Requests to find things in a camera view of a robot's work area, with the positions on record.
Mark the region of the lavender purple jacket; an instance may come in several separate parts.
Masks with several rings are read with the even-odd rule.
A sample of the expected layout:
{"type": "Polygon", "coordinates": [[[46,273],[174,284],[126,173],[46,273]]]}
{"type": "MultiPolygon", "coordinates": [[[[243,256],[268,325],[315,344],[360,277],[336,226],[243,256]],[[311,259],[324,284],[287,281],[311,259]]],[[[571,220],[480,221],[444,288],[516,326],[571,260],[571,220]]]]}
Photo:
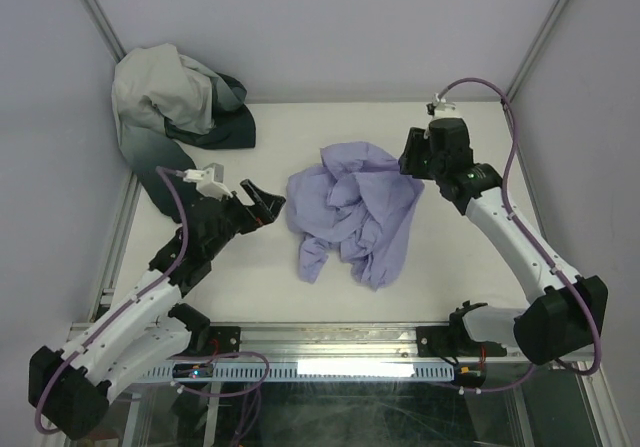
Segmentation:
{"type": "Polygon", "coordinates": [[[400,173],[398,160],[369,142],[320,150],[320,162],[291,175],[286,223],[301,237],[298,276],[314,283],[335,251],[351,277],[376,291],[404,267],[424,184],[400,173]]]}

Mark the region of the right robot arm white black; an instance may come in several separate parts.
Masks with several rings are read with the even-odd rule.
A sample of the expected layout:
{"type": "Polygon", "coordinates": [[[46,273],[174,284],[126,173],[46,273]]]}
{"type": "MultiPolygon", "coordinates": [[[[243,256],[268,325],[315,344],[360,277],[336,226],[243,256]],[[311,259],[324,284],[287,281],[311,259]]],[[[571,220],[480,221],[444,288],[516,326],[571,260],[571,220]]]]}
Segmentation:
{"type": "Polygon", "coordinates": [[[514,288],[526,306],[577,294],[578,271],[540,239],[500,188],[473,198],[453,228],[422,199],[424,185],[390,156],[325,156],[293,174],[283,214],[236,236],[191,299],[217,320],[440,320],[466,293],[482,307],[447,330],[469,354],[513,344],[522,309],[495,300],[514,288]]]}

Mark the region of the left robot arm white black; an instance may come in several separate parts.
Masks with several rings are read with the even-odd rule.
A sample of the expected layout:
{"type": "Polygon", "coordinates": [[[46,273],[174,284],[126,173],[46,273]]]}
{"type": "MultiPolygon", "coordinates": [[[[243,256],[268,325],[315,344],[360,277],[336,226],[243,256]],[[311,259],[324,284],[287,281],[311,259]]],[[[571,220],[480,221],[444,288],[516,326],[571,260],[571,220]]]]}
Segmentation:
{"type": "Polygon", "coordinates": [[[203,354],[210,320],[185,297],[230,241],[274,223],[286,205],[285,197],[249,179],[240,183],[251,200],[243,203],[224,185],[222,166],[197,169],[163,134],[126,130],[121,147],[149,197],[178,228],[126,297],[81,336],[31,357],[28,401],[42,435],[83,437],[146,368],[183,352],[203,354]]]}

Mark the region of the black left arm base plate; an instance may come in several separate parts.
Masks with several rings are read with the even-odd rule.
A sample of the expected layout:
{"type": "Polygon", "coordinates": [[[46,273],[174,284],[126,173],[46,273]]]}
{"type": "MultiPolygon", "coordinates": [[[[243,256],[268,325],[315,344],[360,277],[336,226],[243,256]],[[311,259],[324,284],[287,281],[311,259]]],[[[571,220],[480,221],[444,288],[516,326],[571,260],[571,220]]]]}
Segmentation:
{"type": "Polygon", "coordinates": [[[238,352],[240,342],[239,326],[210,325],[198,335],[195,345],[188,352],[191,356],[199,357],[238,352]]]}

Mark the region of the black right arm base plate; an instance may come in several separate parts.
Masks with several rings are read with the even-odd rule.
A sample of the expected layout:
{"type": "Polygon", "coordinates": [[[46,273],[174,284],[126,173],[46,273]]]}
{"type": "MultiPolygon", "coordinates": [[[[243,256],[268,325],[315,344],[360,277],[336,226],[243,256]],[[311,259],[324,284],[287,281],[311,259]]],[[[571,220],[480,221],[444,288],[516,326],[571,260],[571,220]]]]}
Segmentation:
{"type": "Polygon", "coordinates": [[[418,326],[416,345],[419,357],[506,357],[507,350],[495,342],[477,342],[463,327],[453,325],[418,326]]]}

